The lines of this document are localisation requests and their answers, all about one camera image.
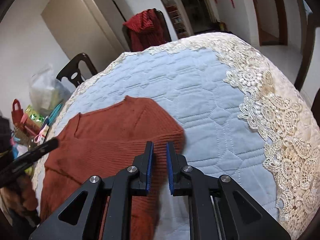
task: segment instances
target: red bag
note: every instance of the red bag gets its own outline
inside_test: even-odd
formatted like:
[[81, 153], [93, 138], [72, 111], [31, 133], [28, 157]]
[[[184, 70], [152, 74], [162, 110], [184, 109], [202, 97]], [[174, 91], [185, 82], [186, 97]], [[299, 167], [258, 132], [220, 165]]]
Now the red bag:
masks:
[[20, 121], [23, 116], [23, 109], [21, 109], [21, 105], [19, 100], [15, 99], [12, 103], [12, 112], [11, 112], [11, 117], [12, 117], [12, 122], [14, 126], [18, 126], [20, 124]]

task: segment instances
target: blue quilted fabric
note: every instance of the blue quilted fabric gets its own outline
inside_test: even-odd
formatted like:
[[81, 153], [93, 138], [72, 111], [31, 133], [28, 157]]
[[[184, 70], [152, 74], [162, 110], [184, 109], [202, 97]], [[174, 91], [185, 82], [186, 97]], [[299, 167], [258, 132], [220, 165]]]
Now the blue quilted fabric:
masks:
[[[78, 96], [56, 135], [78, 112], [111, 106], [126, 95], [152, 98], [184, 128], [188, 164], [210, 176], [230, 175], [277, 219], [276, 183], [262, 166], [264, 140], [238, 119], [244, 94], [223, 82], [228, 69], [210, 49], [128, 56]], [[187, 208], [166, 188], [159, 227], [171, 237], [183, 231], [188, 239]], [[165, 238], [161, 230], [156, 231], [158, 239]]]

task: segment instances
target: silver screw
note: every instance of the silver screw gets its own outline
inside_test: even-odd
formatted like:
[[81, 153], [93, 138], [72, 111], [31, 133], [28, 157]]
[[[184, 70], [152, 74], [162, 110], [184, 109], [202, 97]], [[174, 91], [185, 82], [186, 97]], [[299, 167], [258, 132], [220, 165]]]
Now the silver screw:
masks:
[[228, 175], [222, 175], [221, 180], [223, 182], [230, 182], [231, 178]]
[[91, 176], [89, 180], [91, 183], [96, 183], [99, 181], [99, 177], [98, 176]]
[[127, 168], [127, 171], [129, 171], [129, 172], [136, 172], [136, 171], [137, 171], [137, 167], [136, 167], [136, 166], [129, 166], [129, 167]]
[[193, 168], [190, 166], [190, 165], [186, 165], [183, 167], [183, 170], [186, 171], [186, 172], [190, 172], [193, 170]]

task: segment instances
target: red garment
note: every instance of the red garment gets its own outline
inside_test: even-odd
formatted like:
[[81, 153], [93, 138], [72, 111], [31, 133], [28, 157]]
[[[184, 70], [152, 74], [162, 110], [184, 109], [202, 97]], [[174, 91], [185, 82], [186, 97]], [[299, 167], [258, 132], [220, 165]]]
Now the red garment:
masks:
[[131, 239], [152, 240], [160, 186], [168, 178], [166, 142], [173, 141], [180, 153], [184, 143], [182, 127], [152, 99], [127, 96], [108, 108], [77, 114], [58, 139], [59, 148], [50, 153], [44, 165], [42, 221], [90, 176], [116, 175], [144, 152], [146, 141], [153, 141], [151, 190], [147, 197], [132, 198], [131, 216]]
[[129, 29], [134, 52], [166, 43], [163, 29], [154, 9], [136, 14], [123, 25]]

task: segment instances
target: white plastic bag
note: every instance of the white plastic bag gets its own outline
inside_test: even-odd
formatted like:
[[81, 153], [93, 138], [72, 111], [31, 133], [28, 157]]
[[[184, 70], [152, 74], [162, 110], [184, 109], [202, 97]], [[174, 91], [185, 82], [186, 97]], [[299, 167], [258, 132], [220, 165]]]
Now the white plastic bag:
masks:
[[56, 79], [52, 66], [46, 66], [32, 76], [29, 96], [33, 108], [42, 116], [47, 116], [58, 104], [67, 101], [71, 93]]

